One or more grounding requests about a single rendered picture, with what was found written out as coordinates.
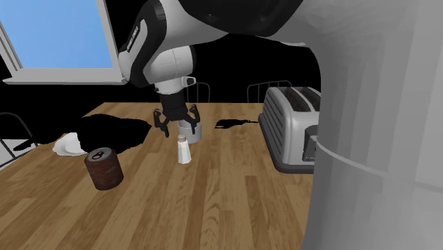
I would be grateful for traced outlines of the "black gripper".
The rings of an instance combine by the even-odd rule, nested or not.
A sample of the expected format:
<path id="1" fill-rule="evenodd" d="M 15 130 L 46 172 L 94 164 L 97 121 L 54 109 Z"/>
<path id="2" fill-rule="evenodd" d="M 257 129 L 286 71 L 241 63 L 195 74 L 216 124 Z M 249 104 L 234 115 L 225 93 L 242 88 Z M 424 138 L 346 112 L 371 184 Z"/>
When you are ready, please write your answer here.
<path id="1" fill-rule="evenodd" d="M 196 104 L 187 109 L 185 103 L 185 95 L 182 90 L 174 94 L 159 94 L 160 102 L 163 110 L 155 109 L 153 111 L 154 126 L 159 128 L 165 137 L 169 137 L 168 123 L 169 121 L 185 120 L 191 125 L 192 133 L 195 134 L 195 128 L 200 123 L 199 110 Z M 165 117 L 164 121 L 160 120 L 161 115 Z"/>

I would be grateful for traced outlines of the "white cup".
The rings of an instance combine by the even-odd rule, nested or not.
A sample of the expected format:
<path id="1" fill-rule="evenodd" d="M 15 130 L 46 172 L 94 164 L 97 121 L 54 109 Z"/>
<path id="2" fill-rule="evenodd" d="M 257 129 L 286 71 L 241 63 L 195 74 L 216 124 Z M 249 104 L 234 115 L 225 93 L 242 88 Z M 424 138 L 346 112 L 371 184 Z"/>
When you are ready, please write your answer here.
<path id="1" fill-rule="evenodd" d="M 181 120 L 177 123 L 178 133 L 185 136 L 189 144 L 198 143 L 202 137 L 201 123 L 197 123 L 195 132 L 192 132 L 191 123 Z"/>

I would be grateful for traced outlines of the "white salt shaker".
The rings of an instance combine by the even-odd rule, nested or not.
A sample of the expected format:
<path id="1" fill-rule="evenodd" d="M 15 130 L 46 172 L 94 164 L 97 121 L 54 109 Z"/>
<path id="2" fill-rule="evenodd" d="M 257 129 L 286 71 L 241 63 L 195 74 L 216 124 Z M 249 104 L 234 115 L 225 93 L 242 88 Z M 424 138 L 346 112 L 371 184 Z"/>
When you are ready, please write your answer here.
<path id="1" fill-rule="evenodd" d="M 188 164 L 192 160 L 189 143 L 183 134 L 177 137 L 177 160 L 180 164 Z"/>

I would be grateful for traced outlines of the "rusty red can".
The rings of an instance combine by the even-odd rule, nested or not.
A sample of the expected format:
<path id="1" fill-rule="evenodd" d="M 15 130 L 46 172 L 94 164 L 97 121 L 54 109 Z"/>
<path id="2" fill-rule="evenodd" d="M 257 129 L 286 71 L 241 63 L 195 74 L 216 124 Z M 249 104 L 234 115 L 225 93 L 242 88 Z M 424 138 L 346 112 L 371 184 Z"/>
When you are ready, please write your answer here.
<path id="1" fill-rule="evenodd" d="M 124 179 L 124 174 L 116 154 L 111 148 L 102 147 L 89 152 L 84 164 L 96 189 L 110 190 Z"/>

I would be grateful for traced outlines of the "wooden table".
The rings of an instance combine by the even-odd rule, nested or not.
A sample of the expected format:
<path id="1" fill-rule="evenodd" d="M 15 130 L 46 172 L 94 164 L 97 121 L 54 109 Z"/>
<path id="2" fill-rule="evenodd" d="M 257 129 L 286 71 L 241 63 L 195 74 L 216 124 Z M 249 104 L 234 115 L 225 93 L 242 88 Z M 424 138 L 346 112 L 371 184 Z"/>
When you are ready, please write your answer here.
<path id="1" fill-rule="evenodd" d="M 300 250 L 311 175 L 278 172 L 262 104 L 198 106 L 202 139 L 177 161 L 177 126 L 119 155 L 97 190 L 81 156 L 39 146 L 0 170 L 0 250 Z"/>

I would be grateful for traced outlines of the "silver toaster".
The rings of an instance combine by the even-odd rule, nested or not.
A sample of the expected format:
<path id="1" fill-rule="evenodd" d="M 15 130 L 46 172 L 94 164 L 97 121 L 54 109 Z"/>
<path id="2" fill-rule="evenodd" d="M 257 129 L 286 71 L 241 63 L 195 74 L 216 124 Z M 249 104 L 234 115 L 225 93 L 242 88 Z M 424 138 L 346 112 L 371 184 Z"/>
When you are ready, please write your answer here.
<path id="1" fill-rule="evenodd" d="M 258 122 L 275 169 L 312 174 L 321 93 L 311 87 L 270 87 Z"/>

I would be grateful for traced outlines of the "white plate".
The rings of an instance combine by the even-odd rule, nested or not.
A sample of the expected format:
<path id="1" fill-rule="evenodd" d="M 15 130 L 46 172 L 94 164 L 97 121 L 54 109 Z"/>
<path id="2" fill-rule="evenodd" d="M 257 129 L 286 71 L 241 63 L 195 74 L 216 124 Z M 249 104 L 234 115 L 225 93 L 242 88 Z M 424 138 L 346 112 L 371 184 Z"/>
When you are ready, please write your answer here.
<path id="1" fill-rule="evenodd" d="M 68 133 L 57 140 L 53 146 L 53 152 L 59 156 L 82 156 L 87 153 L 81 149 L 75 132 Z"/>

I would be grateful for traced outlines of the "window with grey frame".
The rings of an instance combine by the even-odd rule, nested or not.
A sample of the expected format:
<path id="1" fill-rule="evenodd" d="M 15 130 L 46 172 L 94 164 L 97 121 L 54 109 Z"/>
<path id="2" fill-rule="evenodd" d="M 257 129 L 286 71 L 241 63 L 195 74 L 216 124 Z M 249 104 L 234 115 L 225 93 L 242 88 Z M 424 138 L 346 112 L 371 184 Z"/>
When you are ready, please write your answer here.
<path id="1" fill-rule="evenodd" d="M 106 0 L 0 0 L 8 85 L 124 85 Z"/>

